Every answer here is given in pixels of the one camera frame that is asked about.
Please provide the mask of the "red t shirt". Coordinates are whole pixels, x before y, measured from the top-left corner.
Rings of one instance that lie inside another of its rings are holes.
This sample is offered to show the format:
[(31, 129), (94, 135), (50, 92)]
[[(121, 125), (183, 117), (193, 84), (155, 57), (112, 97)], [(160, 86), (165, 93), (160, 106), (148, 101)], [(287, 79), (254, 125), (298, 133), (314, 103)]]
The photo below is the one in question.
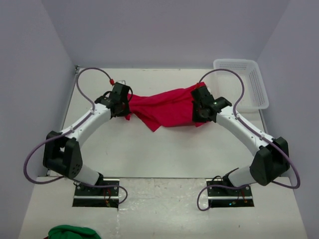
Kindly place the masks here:
[(201, 86), (205, 84), (201, 82), (153, 96), (133, 95), (129, 102), (131, 114), (135, 114), (153, 132), (161, 126), (202, 126), (203, 123), (192, 121), (191, 95), (191, 91)]

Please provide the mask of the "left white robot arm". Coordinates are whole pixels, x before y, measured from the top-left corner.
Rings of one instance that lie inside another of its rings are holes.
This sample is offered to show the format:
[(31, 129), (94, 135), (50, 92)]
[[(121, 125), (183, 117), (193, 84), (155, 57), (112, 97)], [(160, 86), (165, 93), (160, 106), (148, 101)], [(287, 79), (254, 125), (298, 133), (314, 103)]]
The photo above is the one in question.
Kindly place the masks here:
[(68, 179), (86, 185), (93, 196), (103, 192), (103, 175), (83, 163), (81, 147), (103, 124), (112, 118), (129, 115), (132, 88), (116, 82), (111, 91), (98, 97), (92, 108), (61, 132), (51, 131), (45, 141), (43, 166)]

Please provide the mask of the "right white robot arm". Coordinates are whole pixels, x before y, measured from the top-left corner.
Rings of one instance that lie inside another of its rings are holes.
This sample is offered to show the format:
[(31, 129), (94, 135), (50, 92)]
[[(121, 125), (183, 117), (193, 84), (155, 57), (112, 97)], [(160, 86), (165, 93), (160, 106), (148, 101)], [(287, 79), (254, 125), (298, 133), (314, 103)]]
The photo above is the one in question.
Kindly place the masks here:
[(289, 170), (287, 159), (277, 150), (289, 154), (288, 143), (282, 137), (277, 139), (264, 133), (248, 122), (224, 97), (215, 99), (206, 86), (196, 87), (192, 95), (192, 120), (212, 121), (230, 131), (254, 156), (251, 165), (236, 168), (227, 173), (222, 183), (223, 192), (233, 196), (240, 186), (258, 183), (266, 186)]

